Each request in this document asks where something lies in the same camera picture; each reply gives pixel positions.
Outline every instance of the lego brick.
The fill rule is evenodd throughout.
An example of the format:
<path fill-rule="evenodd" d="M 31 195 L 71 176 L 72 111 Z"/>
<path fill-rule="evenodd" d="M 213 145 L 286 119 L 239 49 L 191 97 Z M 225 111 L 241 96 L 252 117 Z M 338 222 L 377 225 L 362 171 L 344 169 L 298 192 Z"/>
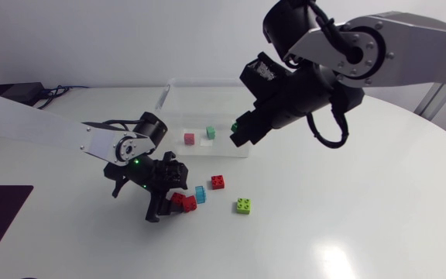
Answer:
<path fill-rule="evenodd" d="M 171 202 L 175 205 L 182 205 L 182 201 L 184 200 L 185 195 L 179 194 L 179 193 L 173 193 L 171 196 Z"/>
<path fill-rule="evenodd" d="M 206 127 L 206 133 L 208 135 L 208 139 L 210 140 L 214 140 L 214 138 L 216 137 L 216 131 L 212 126 Z"/>
<path fill-rule="evenodd" d="M 213 190 L 225 188 L 225 180 L 223 180 L 223 175 L 211 177 L 211 184 L 213 185 Z"/>
<path fill-rule="evenodd" d="M 182 202 L 182 206 L 184 207 L 185 212 L 191 212 L 197 208 L 197 202 L 195 201 L 194 196 L 184 198 Z"/>
<path fill-rule="evenodd" d="M 239 198 L 237 200 L 237 213 L 249 214 L 251 212 L 251 200 L 248 198 Z"/>
<path fill-rule="evenodd" d="M 198 204 L 206 202 L 206 189 L 202 186 L 197 186 L 195 188 L 195 199 Z"/>
<path fill-rule="evenodd" d="M 195 144 L 195 135 L 193 133 L 185 133 L 184 134 L 184 142 L 186 145 L 194 145 Z"/>
<path fill-rule="evenodd" d="M 235 122 L 235 123 L 233 123 L 233 125 L 232 125 L 232 132 L 237 132 L 237 129 L 238 129 L 238 124 L 237 124 L 237 122 Z"/>

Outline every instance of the green lego brick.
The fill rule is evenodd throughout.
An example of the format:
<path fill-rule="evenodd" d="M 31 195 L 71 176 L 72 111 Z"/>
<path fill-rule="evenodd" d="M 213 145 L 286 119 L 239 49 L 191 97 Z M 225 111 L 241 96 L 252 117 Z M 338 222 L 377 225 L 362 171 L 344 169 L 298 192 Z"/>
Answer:
<path fill-rule="evenodd" d="M 237 124 L 237 122 L 235 122 L 235 123 L 233 123 L 233 125 L 232 125 L 232 132 L 237 132 L 237 129 L 238 129 L 238 124 Z"/>
<path fill-rule="evenodd" d="M 208 134 L 208 139 L 214 140 L 216 137 L 216 131 L 214 130 L 213 126 L 206 127 L 206 133 Z"/>
<path fill-rule="evenodd" d="M 239 198 L 237 200 L 237 213 L 249 214 L 251 212 L 251 200 L 248 198 Z"/>

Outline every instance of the transparent plastic box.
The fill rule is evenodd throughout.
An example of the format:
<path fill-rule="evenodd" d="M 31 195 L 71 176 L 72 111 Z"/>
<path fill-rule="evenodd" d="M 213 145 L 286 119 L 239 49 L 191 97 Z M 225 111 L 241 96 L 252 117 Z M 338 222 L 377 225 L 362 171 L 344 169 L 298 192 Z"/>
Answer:
<path fill-rule="evenodd" d="M 156 104 L 156 115 L 168 126 L 165 140 L 177 155 L 248 157 L 251 143 L 236 147 L 230 139 L 235 120 L 252 110 L 254 96 L 237 79 L 173 78 Z M 206 127 L 216 130 L 208 139 Z M 186 145 L 184 134 L 195 135 Z"/>

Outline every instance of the round white table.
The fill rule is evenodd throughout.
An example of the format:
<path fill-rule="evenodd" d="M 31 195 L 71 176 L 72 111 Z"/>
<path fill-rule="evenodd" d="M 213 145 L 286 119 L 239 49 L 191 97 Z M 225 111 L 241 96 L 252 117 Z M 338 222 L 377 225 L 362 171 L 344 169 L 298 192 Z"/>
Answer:
<path fill-rule="evenodd" d="M 49 110 L 137 119 L 160 92 L 74 90 Z M 315 119 L 339 137 L 329 108 Z M 128 183 L 111 196 L 105 162 L 0 138 L 0 184 L 35 186 L 0 242 L 0 278 L 446 278 L 446 132 L 370 97 L 347 119 L 339 150 L 301 119 L 247 159 L 179 157 L 187 194 L 212 175 L 226 187 L 157 224 L 144 221 L 147 191 Z M 252 200 L 250 215 L 235 213 L 237 198 Z"/>

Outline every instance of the red lego brick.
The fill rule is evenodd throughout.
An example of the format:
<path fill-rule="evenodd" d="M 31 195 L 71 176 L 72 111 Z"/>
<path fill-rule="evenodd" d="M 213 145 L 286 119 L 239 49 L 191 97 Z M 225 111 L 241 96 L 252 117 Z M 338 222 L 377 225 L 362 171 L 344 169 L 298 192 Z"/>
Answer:
<path fill-rule="evenodd" d="M 225 188 L 225 181 L 223 180 L 223 175 L 217 175 L 211 177 L 211 183 L 213 184 L 213 190 Z"/>
<path fill-rule="evenodd" d="M 182 205 L 182 203 L 184 202 L 184 199 L 185 199 L 185 195 L 178 194 L 178 193 L 173 193 L 173 195 L 171 196 L 171 202 L 174 203 L 175 205 Z"/>
<path fill-rule="evenodd" d="M 184 211 L 191 212 L 197 208 L 197 202 L 194 196 L 186 197 L 183 201 Z"/>
<path fill-rule="evenodd" d="M 194 145 L 195 144 L 195 135 L 192 133 L 184 134 L 184 142 L 186 145 Z"/>

